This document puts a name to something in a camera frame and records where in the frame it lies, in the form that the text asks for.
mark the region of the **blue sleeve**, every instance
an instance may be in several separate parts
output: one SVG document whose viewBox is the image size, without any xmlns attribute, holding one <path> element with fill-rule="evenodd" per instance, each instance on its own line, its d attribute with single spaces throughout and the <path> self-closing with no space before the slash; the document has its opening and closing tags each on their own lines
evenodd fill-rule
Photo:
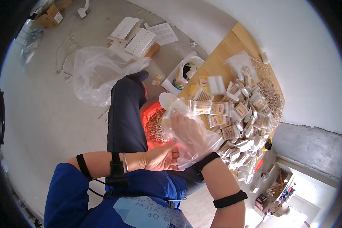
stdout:
<svg viewBox="0 0 342 228">
<path fill-rule="evenodd" d="M 89 181 L 73 165 L 58 164 L 53 174 L 44 211 L 44 226 L 79 227 L 87 215 Z"/>
</svg>

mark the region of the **dark blue pants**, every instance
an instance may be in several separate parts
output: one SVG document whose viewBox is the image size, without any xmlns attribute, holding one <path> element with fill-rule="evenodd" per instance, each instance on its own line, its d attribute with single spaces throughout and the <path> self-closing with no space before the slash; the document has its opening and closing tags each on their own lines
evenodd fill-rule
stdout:
<svg viewBox="0 0 342 228">
<path fill-rule="evenodd" d="M 146 103 L 142 81 L 147 71 L 125 76 L 112 89 L 112 102 L 108 113 L 108 151 L 135 153 L 148 151 L 139 110 Z M 185 171 L 167 171 L 170 175 L 186 180 L 188 196 L 205 185 L 201 174 L 192 166 Z"/>
</svg>

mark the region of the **person's left hand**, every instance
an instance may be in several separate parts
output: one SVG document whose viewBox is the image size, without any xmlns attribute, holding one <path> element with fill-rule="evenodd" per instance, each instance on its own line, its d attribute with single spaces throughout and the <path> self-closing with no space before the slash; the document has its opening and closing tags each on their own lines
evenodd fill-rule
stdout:
<svg viewBox="0 0 342 228">
<path fill-rule="evenodd" d="M 179 170 L 177 159 L 180 157 L 178 148 L 174 143 L 158 146 L 145 152 L 146 165 L 144 169 L 150 171 Z"/>
</svg>

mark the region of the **bamboo table surface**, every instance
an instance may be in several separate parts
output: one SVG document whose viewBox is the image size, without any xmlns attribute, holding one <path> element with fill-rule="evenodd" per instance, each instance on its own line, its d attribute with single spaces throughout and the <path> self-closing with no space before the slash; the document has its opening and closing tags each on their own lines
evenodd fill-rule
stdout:
<svg viewBox="0 0 342 228">
<path fill-rule="evenodd" d="M 258 59 L 260 63 L 252 61 L 252 64 L 256 67 L 265 67 L 268 71 L 260 71 L 257 72 L 259 79 L 262 79 L 262 76 L 268 76 L 271 80 L 274 87 L 277 89 L 278 93 L 283 95 L 278 80 L 269 64 L 263 64 L 262 57 L 260 54 L 262 53 L 259 46 L 253 40 L 251 35 L 245 30 L 245 28 L 237 23 L 231 31 L 225 36 L 225 38 L 219 43 L 219 45 L 215 48 L 215 50 L 210 54 L 209 58 L 204 62 L 204 64 L 199 68 L 199 70 L 195 73 L 192 79 L 185 85 L 183 90 L 178 95 L 178 98 L 184 97 L 185 103 L 189 100 L 189 91 L 191 85 L 199 84 L 199 76 L 212 76 L 212 75 L 221 75 L 224 81 L 224 85 L 227 88 L 229 81 L 233 83 L 236 82 L 238 78 L 237 75 L 233 74 L 227 64 L 225 64 L 225 60 L 229 57 L 239 53 L 240 51 L 245 50 L 249 56 Z M 223 96 L 215 96 L 214 100 L 219 101 Z M 207 120 L 206 115 L 201 115 L 202 120 L 205 123 L 205 127 L 210 130 L 209 122 Z M 237 176 L 238 170 L 233 171 L 232 173 Z"/>
</svg>

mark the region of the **black wrist strap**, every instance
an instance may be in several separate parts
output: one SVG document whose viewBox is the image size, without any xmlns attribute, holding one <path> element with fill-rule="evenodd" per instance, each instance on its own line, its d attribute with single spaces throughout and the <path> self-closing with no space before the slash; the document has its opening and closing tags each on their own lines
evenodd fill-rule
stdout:
<svg viewBox="0 0 342 228">
<path fill-rule="evenodd" d="M 194 166 L 197 169 L 197 171 L 201 172 L 204 166 L 206 166 L 206 164 L 208 164 L 209 162 L 213 161 L 215 158 L 219 158 L 219 155 L 215 152 L 212 152 L 208 156 L 203 158 L 200 162 L 196 162 Z"/>
<path fill-rule="evenodd" d="M 227 196 L 218 200 L 214 200 L 213 203 L 216 208 L 222 208 L 222 207 L 231 206 L 247 198 L 248 198 L 247 194 L 244 191 L 240 190 L 238 193 L 234 195 Z"/>
<path fill-rule="evenodd" d="M 93 180 L 93 177 L 90 175 L 90 172 L 89 170 L 87 169 L 87 165 L 86 165 L 86 162 L 83 158 L 83 155 L 82 154 L 79 154 L 76 156 L 76 160 L 77 160 L 77 163 L 79 164 L 79 167 L 80 167 L 80 171 L 82 172 L 82 174 L 89 180 L 89 181 L 92 181 Z"/>
<path fill-rule="evenodd" d="M 119 158 L 119 153 L 112 152 L 112 161 L 110 162 L 110 178 L 105 180 L 108 186 L 128 187 L 129 182 L 124 176 L 123 162 Z"/>
</svg>

